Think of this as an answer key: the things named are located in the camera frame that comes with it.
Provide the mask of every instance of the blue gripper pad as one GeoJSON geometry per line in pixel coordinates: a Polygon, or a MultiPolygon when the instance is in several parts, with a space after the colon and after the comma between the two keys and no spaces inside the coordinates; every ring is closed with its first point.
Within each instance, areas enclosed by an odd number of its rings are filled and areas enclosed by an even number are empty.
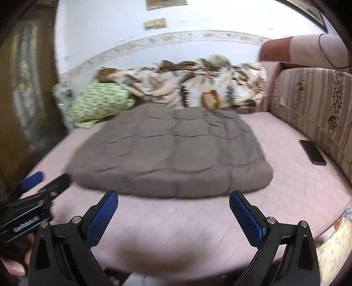
{"type": "Polygon", "coordinates": [[[230,208],[250,245],[261,248],[267,231],[262,212],[256,206],[252,206],[240,191],[230,194],[230,208]]]}
{"type": "Polygon", "coordinates": [[[88,222],[88,226],[85,228],[85,245],[87,248],[90,249],[98,245],[117,209],[118,203],[119,198],[117,193],[115,191],[109,191],[97,205],[91,207],[84,215],[83,221],[89,218],[90,215],[92,216],[92,219],[88,222]]]}
{"type": "Polygon", "coordinates": [[[34,175],[25,178],[20,182],[21,192],[24,194],[28,192],[31,188],[34,188],[40,182],[43,181],[44,175],[42,172],[37,172],[34,175]]]}

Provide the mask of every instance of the finger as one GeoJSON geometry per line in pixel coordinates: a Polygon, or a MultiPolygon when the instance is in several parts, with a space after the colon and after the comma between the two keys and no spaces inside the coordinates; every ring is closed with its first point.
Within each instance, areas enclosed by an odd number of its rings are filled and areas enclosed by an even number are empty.
{"type": "Polygon", "coordinates": [[[31,261],[31,255],[32,255],[32,247],[30,250],[28,250],[28,252],[26,253],[26,255],[24,256],[24,262],[29,266],[29,262],[31,261]]]}
{"type": "Polygon", "coordinates": [[[34,239],[35,236],[34,234],[28,234],[27,236],[27,240],[30,243],[31,247],[28,250],[28,252],[26,253],[25,257],[24,257],[24,262],[29,266],[29,262],[31,260],[31,254],[32,254],[32,248],[33,248],[33,243],[34,243],[34,239]]]}
{"type": "Polygon", "coordinates": [[[12,261],[12,260],[4,260],[2,259],[2,262],[4,263],[7,271],[13,275],[13,276],[24,276],[26,275],[26,271],[23,267],[23,265],[21,265],[18,262],[12,261]]]}
{"type": "Polygon", "coordinates": [[[33,245],[35,238],[36,238],[36,237],[34,236],[34,234],[28,234],[28,235],[27,235],[27,240],[28,240],[28,242],[29,242],[31,245],[33,245]]]}

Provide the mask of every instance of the gray comforter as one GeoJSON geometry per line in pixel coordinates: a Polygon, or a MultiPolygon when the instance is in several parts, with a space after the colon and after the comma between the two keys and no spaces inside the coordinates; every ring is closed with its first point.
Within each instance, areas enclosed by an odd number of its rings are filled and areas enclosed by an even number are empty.
{"type": "Polygon", "coordinates": [[[234,111],[144,104],[90,137],[67,172],[86,188],[155,198],[204,198],[265,188],[272,169],[234,111]]]}

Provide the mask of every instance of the floral blanket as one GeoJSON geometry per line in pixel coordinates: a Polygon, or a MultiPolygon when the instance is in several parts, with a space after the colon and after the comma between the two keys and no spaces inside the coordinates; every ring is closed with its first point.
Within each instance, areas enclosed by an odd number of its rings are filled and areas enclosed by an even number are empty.
{"type": "Polygon", "coordinates": [[[113,73],[101,82],[114,81],[146,102],[175,108],[256,109],[266,88],[266,72],[260,63],[233,66],[221,55],[178,64],[161,61],[155,68],[109,70],[113,73]]]}

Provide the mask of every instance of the black phone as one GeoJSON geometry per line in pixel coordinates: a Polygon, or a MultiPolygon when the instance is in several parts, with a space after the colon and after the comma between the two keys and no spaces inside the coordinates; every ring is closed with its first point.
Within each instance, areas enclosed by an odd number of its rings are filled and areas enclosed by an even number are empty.
{"type": "Polygon", "coordinates": [[[321,166],[326,165],[326,161],[312,141],[300,140],[300,144],[313,164],[321,166]]]}

